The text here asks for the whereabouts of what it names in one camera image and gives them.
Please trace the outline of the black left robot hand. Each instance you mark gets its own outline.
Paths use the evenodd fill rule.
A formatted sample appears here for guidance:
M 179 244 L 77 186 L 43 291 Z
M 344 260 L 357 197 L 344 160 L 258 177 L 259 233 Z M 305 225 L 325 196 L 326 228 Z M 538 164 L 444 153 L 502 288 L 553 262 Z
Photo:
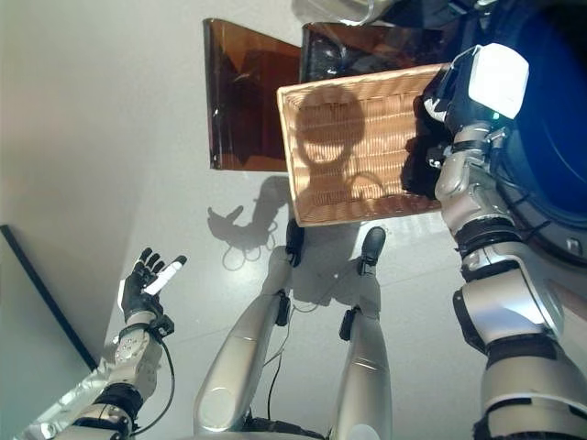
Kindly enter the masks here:
M 180 255 L 167 264 L 151 247 L 144 248 L 132 270 L 119 282 L 117 304 L 125 322 L 142 312 L 162 316 L 161 291 L 186 262 L 187 257 Z

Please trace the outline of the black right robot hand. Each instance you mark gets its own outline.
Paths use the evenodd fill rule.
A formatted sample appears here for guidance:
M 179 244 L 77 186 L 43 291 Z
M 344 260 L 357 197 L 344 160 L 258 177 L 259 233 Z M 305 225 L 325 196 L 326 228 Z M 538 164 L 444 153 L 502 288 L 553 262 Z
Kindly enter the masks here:
M 498 43 L 475 45 L 443 67 L 422 96 L 426 112 L 453 134 L 484 123 L 497 127 L 522 108 L 529 63 Z

